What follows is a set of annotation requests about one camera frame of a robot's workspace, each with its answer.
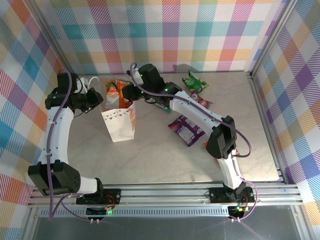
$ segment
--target snack bag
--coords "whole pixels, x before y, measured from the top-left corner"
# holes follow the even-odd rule
[[[121,90],[129,85],[130,81],[124,80],[107,80],[103,82],[106,87],[105,108],[111,109],[125,109],[128,108],[132,102],[128,101],[121,95]]]
[[[181,115],[168,125],[186,141],[188,147],[192,146],[205,132],[185,116]]]
[[[204,100],[195,91],[192,92],[191,98],[197,103],[208,109],[212,102]],[[181,115],[173,123],[168,125],[173,131],[179,134],[186,141],[188,147],[192,146],[205,132],[198,125],[190,121],[187,117]]]
[[[190,89],[191,92],[195,91],[200,93],[204,88],[208,87],[209,84],[206,83],[202,78],[197,77],[190,70],[188,71],[189,78],[182,78],[182,82]]]
[[[195,100],[198,104],[204,106],[206,109],[209,109],[212,102],[211,101],[207,101],[207,100],[204,100],[202,97],[200,97],[196,91],[193,91],[190,95],[190,97]]]
[[[121,95],[121,90],[130,83],[119,79],[104,82],[106,98],[101,115],[114,143],[135,138],[135,103]]]

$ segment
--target marble floor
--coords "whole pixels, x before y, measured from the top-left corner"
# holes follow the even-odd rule
[[[235,126],[249,139],[253,147],[250,157],[239,158],[244,178],[253,181],[273,181],[278,174],[260,121],[251,87],[244,72],[198,73],[209,83],[200,96],[213,102],[210,110],[234,118]],[[101,80],[119,77],[99,76]],[[165,82],[174,82],[187,93],[182,77],[186,73],[162,74]],[[98,82],[92,87],[99,88]],[[168,124],[178,116],[158,107],[136,102],[136,126],[133,140],[113,143],[101,109],[76,117],[71,124],[68,143],[69,164],[84,177],[97,177],[104,184],[168,183],[221,181],[218,162],[206,151],[202,136],[193,146],[174,133]],[[238,136],[237,149],[248,151]]]

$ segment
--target white paper bag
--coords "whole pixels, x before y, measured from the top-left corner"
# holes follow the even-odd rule
[[[135,103],[128,108],[115,108],[101,114],[114,143],[135,138]]]

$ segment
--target purple snack bag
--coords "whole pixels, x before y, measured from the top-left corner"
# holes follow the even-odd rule
[[[211,101],[204,100],[196,92],[192,92],[191,98],[206,109],[210,108],[212,104]],[[202,128],[183,115],[174,120],[174,122],[169,124],[168,127],[179,134],[179,136],[186,141],[188,147],[192,146],[202,135],[205,134]]]
[[[168,125],[186,141],[188,147],[192,146],[205,132],[185,116],[181,115],[173,123]]]

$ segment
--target colorful plaid wall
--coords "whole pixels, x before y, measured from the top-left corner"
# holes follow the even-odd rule
[[[284,9],[287,1],[288,1],[288,0],[282,0],[281,3],[279,4],[279,7],[278,7],[278,9],[276,10],[276,12],[275,12],[275,14],[274,14],[274,16],[273,16],[273,18],[272,18],[272,21],[271,21],[271,23],[270,23],[267,31],[265,32],[262,41],[260,42],[260,45],[259,45],[259,47],[258,47],[258,50],[256,51],[256,53],[255,53],[255,55],[254,55],[254,57],[253,57],[253,60],[252,60],[252,62],[251,62],[251,64],[250,64],[250,67],[249,67],[249,69],[248,69],[248,72],[252,72],[252,70],[253,70],[253,68],[254,68],[254,66],[255,66],[255,64],[256,64],[256,62],[257,62],[257,60],[258,60],[258,58],[259,58],[259,56],[260,56],[260,54],[261,54],[261,51],[264,49],[264,47],[265,47],[265,45],[266,45],[266,42],[267,42],[270,34],[272,33],[272,30],[273,30],[274,27],[276,26],[277,20],[278,20],[280,14],[282,13],[282,11],[283,11],[283,9]]]
[[[287,176],[320,239],[320,1],[299,0],[257,84]]]
[[[124,73],[133,61],[166,73],[242,71],[285,1],[37,0],[73,70],[85,74]]]
[[[0,240],[18,237],[60,66],[23,0],[0,0]]]

